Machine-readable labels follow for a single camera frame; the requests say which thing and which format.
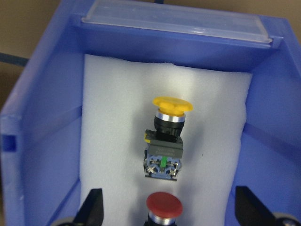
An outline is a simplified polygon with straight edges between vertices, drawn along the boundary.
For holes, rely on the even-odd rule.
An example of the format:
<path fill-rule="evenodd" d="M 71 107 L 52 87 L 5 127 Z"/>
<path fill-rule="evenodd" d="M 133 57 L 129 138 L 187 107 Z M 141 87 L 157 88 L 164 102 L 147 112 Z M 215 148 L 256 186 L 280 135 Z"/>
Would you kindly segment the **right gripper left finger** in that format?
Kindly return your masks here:
<path fill-rule="evenodd" d="M 91 189 L 75 217 L 62 218 L 54 226 L 101 226 L 104 220 L 103 191 Z"/>

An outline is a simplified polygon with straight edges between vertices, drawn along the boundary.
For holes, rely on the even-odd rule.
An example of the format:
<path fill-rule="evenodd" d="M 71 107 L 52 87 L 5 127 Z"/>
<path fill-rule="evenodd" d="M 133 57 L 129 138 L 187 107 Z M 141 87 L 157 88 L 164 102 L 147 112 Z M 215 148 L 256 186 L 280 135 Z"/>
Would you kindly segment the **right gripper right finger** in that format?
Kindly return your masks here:
<path fill-rule="evenodd" d="M 293 216 L 272 213 L 247 186 L 236 186 L 235 217 L 241 226 L 299 226 L 301 224 Z"/>

